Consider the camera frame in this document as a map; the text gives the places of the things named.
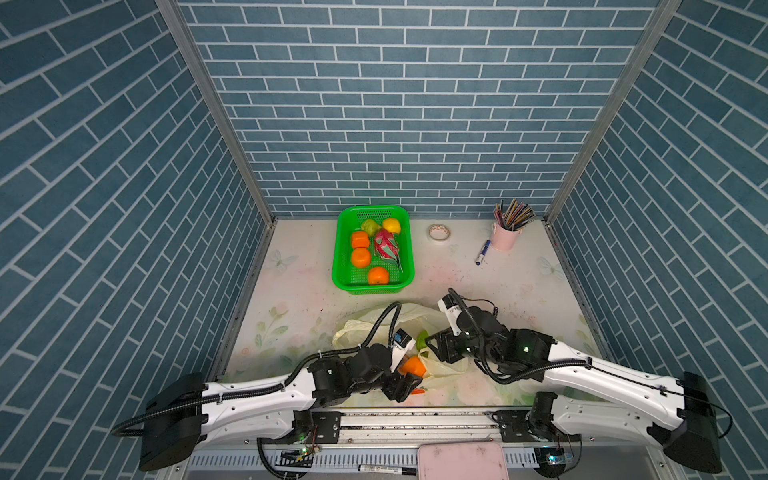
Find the green lettuce toy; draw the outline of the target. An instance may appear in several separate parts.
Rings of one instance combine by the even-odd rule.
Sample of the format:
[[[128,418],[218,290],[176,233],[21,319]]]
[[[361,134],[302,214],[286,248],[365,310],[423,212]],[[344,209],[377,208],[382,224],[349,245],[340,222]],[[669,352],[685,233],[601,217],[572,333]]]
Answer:
[[[429,333],[426,330],[422,330],[416,338],[416,349],[421,351],[427,347],[427,338]]]

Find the pink dragon fruit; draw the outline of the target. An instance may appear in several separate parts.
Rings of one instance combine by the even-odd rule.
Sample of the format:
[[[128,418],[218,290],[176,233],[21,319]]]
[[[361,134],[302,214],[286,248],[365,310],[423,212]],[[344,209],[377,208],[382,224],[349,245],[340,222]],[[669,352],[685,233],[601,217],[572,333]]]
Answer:
[[[398,269],[402,268],[400,258],[400,248],[396,236],[390,231],[382,228],[373,237],[374,250],[378,257],[388,262]]]

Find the yellow green pear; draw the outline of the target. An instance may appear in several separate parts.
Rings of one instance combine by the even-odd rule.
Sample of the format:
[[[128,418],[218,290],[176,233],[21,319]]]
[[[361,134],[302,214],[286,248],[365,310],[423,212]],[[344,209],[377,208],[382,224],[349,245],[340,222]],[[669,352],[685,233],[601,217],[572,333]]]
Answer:
[[[368,218],[361,223],[360,229],[368,237],[373,237],[382,229],[382,227],[374,219]]]

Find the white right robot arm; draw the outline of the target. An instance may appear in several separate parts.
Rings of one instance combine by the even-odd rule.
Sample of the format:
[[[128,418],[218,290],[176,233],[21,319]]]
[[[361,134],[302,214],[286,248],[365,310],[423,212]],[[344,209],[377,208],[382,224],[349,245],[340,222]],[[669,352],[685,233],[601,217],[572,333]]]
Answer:
[[[679,377],[645,373],[575,349],[531,329],[504,326],[497,311],[485,311],[450,289],[438,302],[449,326],[426,340],[439,361],[464,358],[498,385],[536,381],[573,388],[625,411],[639,422],[640,437],[667,458],[702,473],[722,472],[716,420],[721,406],[708,381],[686,371]]]

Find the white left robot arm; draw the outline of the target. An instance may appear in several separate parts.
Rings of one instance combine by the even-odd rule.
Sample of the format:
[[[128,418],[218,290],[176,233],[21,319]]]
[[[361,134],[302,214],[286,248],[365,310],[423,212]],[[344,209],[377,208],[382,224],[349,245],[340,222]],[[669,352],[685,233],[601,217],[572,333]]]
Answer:
[[[400,302],[388,305],[359,345],[311,354],[286,376],[206,383],[199,373],[187,374],[149,400],[142,414],[113,426],[111,434],[139,439],[139,468],[148,472],[237,435],[256,442],[303,442],[318,429],[314,410],[355,394],[381,391],[402,402],[421,379],[397,370],[415,343],[397,327],[401,310]]]

